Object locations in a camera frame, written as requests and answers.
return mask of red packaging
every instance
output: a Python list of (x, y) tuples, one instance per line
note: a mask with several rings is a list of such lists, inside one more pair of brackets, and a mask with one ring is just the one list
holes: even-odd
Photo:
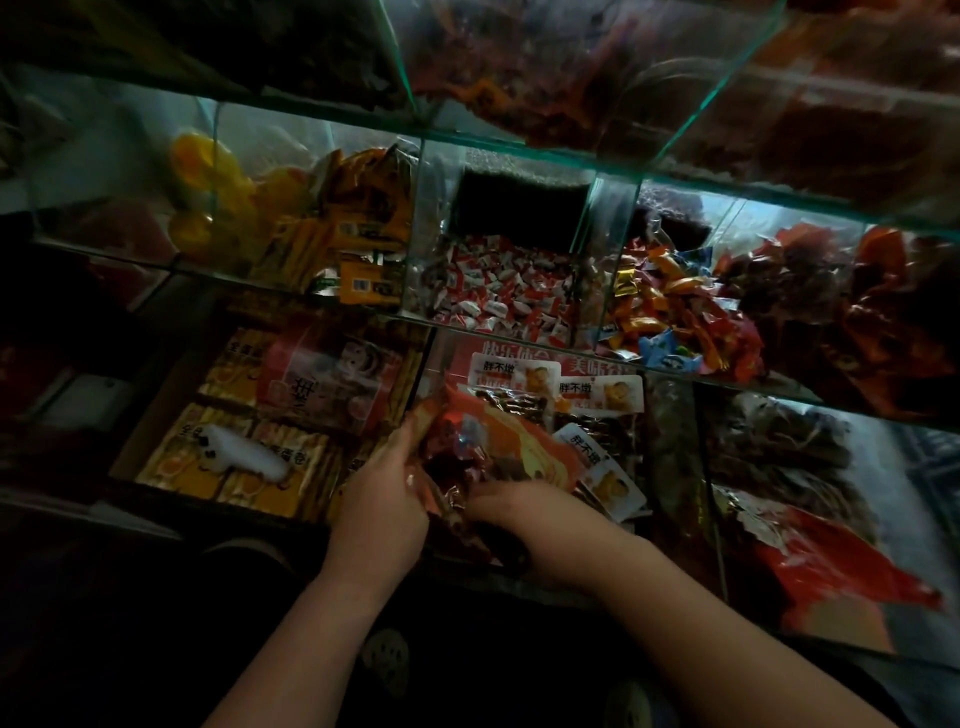
[(402, 357), (347, 336), (323, 317), (291, 318), (263, 360), (257, 405), (353, 434), (383, 419)]
[(801, 631), (811, 605), (839, 595), (943, 608), (939, 592), (898, 569), (845, 525), (730, 488), (714, 486), (714, 493), (721, 509), (726, 503), (737, 511), (737, 520), (756, 537), (757, 556), (793, 601), (784, 627)]

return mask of packaged food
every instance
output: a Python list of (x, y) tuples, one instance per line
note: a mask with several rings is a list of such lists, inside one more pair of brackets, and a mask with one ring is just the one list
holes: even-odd
[(267, 349), (276, 334), (255, 328), (239, 328), (206, 373), (198, 392), (218, 400), (256, 405), (256, 382)]
[(834, 596), (943, 608), (940, 593), (844, 525), (732, 488), (715, 487), (714, 497), (721, 512), (753, 539), (754, 553), (786, 590), (792, 605), (782, 624), (788, 629), (801, 630), (810, 607)]
[(846, 423), (749, 392), (705, 392), (701, 403), (714, 485), (801, 508), (876, 543), (876, 517), (846, 476)]
[(473, 235), (452, 243), (445, 277), (418, 296), (442, 324), (565, 349), (577, 321), (575, 280), (567, 254)]
[(363, 434), (387, 412), (402, 358), (323, 317), (293, 318), (267, 352), (257, 403), (315, 426)]
[(646, 496), (592, 437), (573, 423), (561, 427), (553, 436), (577, 451), (587, 468), (582, 483), (614, 521), (621, 523), (640, 515), (647, 503)]
[(501, 412), (516, 415), (522, 417), (528, 423), (546, 427), (547, 409), (550, 406), (550, 400), (546, 397), (526, 392), (515, 392), (511, 389), (470, 387), (464, 384), (460, 385), (460, 389), (479, 400), (483, 400), (489, 406), (495, 407)]
[(452, 385), (418, 404), (411, 417), (417, 445), (411, 461), (415, 485), (428, 510), (444, 520), (469, 558), (491, 561), (502, 555), (516, 561), (520, 556), (520, 546), (503, 534), (492, 534), (495, 543), (488, 543), (465, 521), (471, 484), (537, 478), (572, 493), (586, 471), (571, 446)]
[(634, 481), (642, 478), (643, 377), (640, 375), (562, 376), (554, 429), (577, 425)]
[(213, 498), (224, 476), (203, 467), (201, 447), (197, 442), (200, 427), (221, 425), (246, 436), (252, 424), (253, 420), (248, 416), (231, 415), (214, 407), (188, 404), (164, 435), (136, 477), (136, 482), (189, 496)]
[(560, 362), (512, 359), (476, 353), (470, 361), (469, 386), (510, 389), (553, 399), (560, 382)]
[(217, 500), (294, 518), (324, 452), (326, 435), (264, 421), (256, 426), (252, 437), (289, 463), (289, 473), (273, 483), (256, 473), (233, 470)]
[(624, 248), (597, 351), (652, 369), (738, 382), (762, 376), (763, 341), (735, 292), (706, 275), (698, 251), (678, 252), (659, 217), (647, 224)]

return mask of yellow snack package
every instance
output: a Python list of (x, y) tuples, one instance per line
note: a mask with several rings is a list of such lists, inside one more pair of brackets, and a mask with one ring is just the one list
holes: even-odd
[(164, 435), (136, 482), (209, 500), (217, 495), (223, 474), (201, 467), (200, 445), (197, 443), (200, 427), (222, 425), (246, 436), (252, 424), (251, 417), (188, 404)]
[(340, 263), (340, 303), (400, 305), (405, 272), (402, 263), (377, 265), (344, 259)]
[(289, 473), (281, 482), (272, 483), (255, 473), (234, 471), (224, 483), (217, 500), (275, 516), (294, 518), (324, 454), (326, 435), (274, 422), (261, 422), (252, 437), (288, 462)]
[(263, 356), (274, 343), (276, 334), (256, 328), (239, 328), (206, 373), (197, 390), (218, 400), (235, 401), (248, 407), (256, 405), (256, 381), (260, 377)]

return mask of plastic wrapper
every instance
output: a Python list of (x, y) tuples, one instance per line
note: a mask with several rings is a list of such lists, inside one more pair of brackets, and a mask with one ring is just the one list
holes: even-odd
[(331, 320), (298, 316), (267, 352), (257, 405), (313, 426), (367, 433), (387, 412), (402, 360)]
[(256, 382), (267, 349), (276, 335), (255, 328), (239, 328), (217, 356), (204, 383), (197, 390), (218, 400), (229, 400), (248, 407), (256, 405)]
[(876, 518), (844, 473), (848, 426), (817, 407), (703, 392), (713, 484), (842, 523), (875, 544)]
[(560, 427), (553, 437), (577, 451), (587, 469), (581, 486), (597, 499), (613, 521), (622, 523), (649, 513), (645, 510), (647, 498), (633, 478), (579, 425), (570, 423)]
[(721, 512), (749, 534), (753, 553), (786, 591), (792, 603), (782, 624), (788, 629), (802, 631), (810, 607), (837, 596), (943, 607), (938, 592), (844, 525), (730, 488), (716, 487), (714, 497)]
[(637, 483), (642, 481), (643, 377), (563, 376), (553, 416), (554, 429), (577, 425)]
[(425, 297), (427, 313), (442, 324), (563, 349), (577, 320), (575, 278), (569, 255), (472, 236), (448, 249), (445, 279)]
[(537, 478), (572, 493), (586, 472), (569, 445), (453, 385), (418, 404), (412, 417), (418, 444), (412, 477), (428, 510), (440, 516), (462, 555), (471, 559), (515, 562), (521, 556), (502, 532), (477, 530), (465, 521), (471, 484)]
[(597, 351), (737, 382), (760, 376), (763, 342), (738, 301), (720, 296), (708, 255), (677, 251), (659, 218), (647, 223), (649, 242), (632, 240), (620, 257)]
[(833, 319), (852, 271), (852, 251), (830, 228), (799, 223), (753, 251), (723, 255), (713, 273), (722, 296), (759, 317), (822, 324)]
[[(752, 261), (764, 251), (783, 256), (795, 245), (767, 241), (717, 263), (723, 294), (742, 294), (741, 309), (756, 321), (767, 367), (831, 406), (955, 423), (960, 351), (934, 315), (958, 303), (954, 247), (874, 227), (849, 254), (821, 230), (798, 239), (827, 242), (798, 243), (804, 254), (774, 270), (765, 263), (754, 270)], [(782, 289), (771, 286), (778, 277)]]

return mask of red and white candy wrapper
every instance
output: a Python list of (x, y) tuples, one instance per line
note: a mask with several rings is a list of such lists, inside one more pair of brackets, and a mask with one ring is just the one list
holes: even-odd
[(459, 313), (467, 314), (474, 319), (483, 312), (480, 304), (476, 301), (460, 301), (455, 307)]
[(487, 301), (483, 309), (498, 319), (505, 319), (510, 313), (510, 307), (500, 301)]
[(496, 327), (496, 321), (493, 316), (481, 316), (477, 319), (477, 325), (474, 331), (477, 333), (493, 333)]

